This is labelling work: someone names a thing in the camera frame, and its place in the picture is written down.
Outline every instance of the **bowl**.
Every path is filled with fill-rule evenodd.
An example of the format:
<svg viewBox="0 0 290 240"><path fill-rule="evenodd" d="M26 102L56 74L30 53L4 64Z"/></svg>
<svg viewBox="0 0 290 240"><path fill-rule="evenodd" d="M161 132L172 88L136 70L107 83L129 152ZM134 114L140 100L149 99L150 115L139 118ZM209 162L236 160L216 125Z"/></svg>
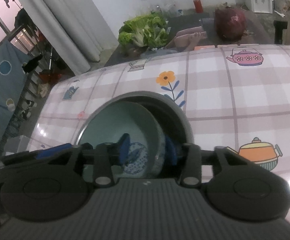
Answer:
<svg viewBox="0 0 290 240"><path fill-rule="evenodd" d="M124 133L130 135L129 163L118 177L155 177L162 169L165 156L165 136L153 115L133 102L113 102L99 111L87 123L79 143L93 147L117 142Z"/></svg>

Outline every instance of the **pink teapot print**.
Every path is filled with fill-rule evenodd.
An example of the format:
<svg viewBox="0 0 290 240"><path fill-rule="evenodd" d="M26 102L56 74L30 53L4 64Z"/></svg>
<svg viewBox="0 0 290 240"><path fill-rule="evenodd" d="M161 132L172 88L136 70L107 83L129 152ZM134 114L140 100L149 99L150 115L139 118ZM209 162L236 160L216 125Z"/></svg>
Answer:
<svg viewBox="0 0 290 240"><path fill-rule="evenodd" d="M259 52L251 52L242 50L239 53L235 53L230 55L230 57L226 57L230 62L237 63L240 66L258 66L261 65L264 61L263 54Z"/></svg>

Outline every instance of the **checkered pattern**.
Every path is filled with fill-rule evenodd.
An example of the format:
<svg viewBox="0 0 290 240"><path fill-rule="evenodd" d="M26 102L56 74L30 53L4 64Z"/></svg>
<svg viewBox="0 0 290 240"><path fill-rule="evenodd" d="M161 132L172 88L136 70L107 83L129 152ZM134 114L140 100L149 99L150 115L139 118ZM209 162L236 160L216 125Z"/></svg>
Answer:
<svg viewBox="0 0 290 240"><path fill-rule="evenodd" d="M242 50L261 53L263 63L240 66L226 59ZM128 72L129 68L129 63L119 64L57 84L28 150L75 143L86 119L116 96L141 90L170 95L156 78L161 72L173 71L175 82L179 80L174 93L184 90L177 101L186 101L183 111L196 144L206 150L229 146L236 151L254 137L278 144L283 157L273 172L290 179L290 46L204 49L153 58L144 70ZM78 90L71 100L62 100L72 85ZM210 172L203 174L206 180L211 176Z"/></svg>

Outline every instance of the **red bottle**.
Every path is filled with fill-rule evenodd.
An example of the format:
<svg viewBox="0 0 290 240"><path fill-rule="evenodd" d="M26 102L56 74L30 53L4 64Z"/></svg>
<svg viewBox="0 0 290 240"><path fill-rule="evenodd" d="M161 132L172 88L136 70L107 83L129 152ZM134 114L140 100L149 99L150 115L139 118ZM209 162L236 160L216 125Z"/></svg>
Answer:
<svg viewBox="0 0 290 240"><path fill-rule="evenodd" d="M204 12L203 7L201 6L201 1L200 0L194 0L194 5L195 5L195 10L196 10L197 13Z"/></svg>

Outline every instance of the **green leafy vegetable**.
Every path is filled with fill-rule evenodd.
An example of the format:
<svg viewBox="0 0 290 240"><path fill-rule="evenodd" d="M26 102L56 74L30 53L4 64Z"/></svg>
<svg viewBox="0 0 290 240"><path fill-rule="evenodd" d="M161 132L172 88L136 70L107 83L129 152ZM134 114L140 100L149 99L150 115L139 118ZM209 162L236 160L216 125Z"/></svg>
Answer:
<svg viewBox="0 0 290 240"><path fill-rule="evenodd" d="M125 21L119 30L118 42L125 46L133 42L139 47L160 48L167 43L166 21L158 13L136 16Z"/></svg>

